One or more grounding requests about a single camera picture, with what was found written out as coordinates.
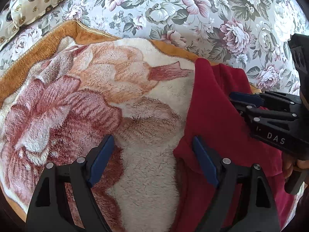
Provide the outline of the person's right hand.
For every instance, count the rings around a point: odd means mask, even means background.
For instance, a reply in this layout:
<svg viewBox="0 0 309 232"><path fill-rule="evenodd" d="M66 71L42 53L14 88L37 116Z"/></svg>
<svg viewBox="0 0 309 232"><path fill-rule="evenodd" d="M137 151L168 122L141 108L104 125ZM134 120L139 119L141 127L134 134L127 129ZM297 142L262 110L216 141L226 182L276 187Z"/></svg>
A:
<svg viewBox="0 0 309 232"><path fill-rule="evenodd" d="M309 161L303 161L303 160L298 160L289 154L285 154L282 152L281 154L282 158L282 172L284 175L284 178L287 179L288 177L291 176L293 170L296 169L308 169L309 167Z"/></svg>

